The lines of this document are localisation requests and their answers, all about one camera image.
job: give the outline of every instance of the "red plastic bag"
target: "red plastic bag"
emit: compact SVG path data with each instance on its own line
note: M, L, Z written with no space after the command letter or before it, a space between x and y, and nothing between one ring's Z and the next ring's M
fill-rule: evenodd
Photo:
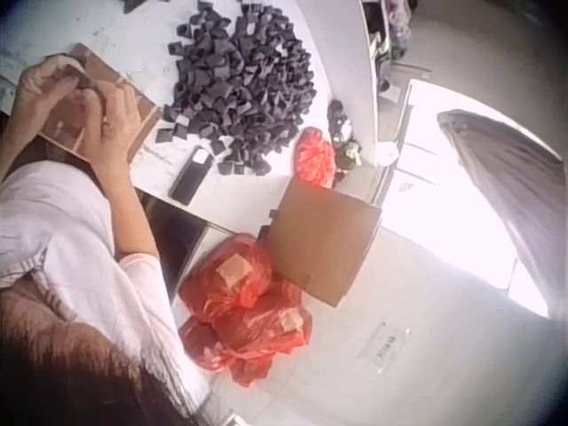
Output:
M313 184L331 188L335 177L335 152L321 130L313 127L302 133L296 145L296 176Z
M272 368L272 356L258 359L237 359L231 364L231 377L240 386L248 388L255 380L265 379Z
M185 353L199 367L218 371L235 361L232 352L221 342L219 335L210 324L191 317L178 332Z
M299 288L277 279L254 307L226 312L213 322L213 328L240 359L290 353L308 344L312 335L312 316L299 303L298 293Z
M213 322L232 308L255 305L270 284L272 267L255 237L239 234L217 248L197 273L185 280L179 297L203 322Z

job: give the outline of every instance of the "person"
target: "person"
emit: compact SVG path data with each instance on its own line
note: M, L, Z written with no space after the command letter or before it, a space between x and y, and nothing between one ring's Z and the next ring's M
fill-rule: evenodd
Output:
M77 89L67 56L20 78L0 140L0 404L4 424L206 425L159 253L130 181L131 86ZM82 96L97 182L63 162L8 172L66 96Z

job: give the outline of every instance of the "black phone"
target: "black phone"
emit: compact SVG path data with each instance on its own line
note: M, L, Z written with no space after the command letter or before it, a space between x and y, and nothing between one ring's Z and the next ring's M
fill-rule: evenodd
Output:
M170 197L186 206L189 205L212 164L213 155L205 148L196 147L171 187Z

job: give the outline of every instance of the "brown cardboard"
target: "brown cardboard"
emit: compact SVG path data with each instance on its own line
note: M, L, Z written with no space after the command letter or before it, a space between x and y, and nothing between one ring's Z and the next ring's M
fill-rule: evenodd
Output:
M69 53L85 64L85 74L91 80L119 83L122 77L85 45L78 43ZM136 152L142 147L146 137L160 119L156 104L134 88L140 112L141 126L130 144L128 161L131 162ZM80 92L62 99L50 112L40 135L49 142L65 149L69 153L87 161L84 153L83 137L85 111L83 95Z
M377 207L293 177L266 239L272 267L335 307L351 288L380 217Z

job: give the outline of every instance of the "bright light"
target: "bright light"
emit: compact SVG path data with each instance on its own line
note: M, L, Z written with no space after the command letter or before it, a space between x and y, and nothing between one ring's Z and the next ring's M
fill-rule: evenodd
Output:
M459 165L437 115L463 109L512 121L474 99L425 82L413 83L409 102L414 108L383 203L382 226L497 288L509 288L511 299L548 316L534 281L516 261L509 233Z

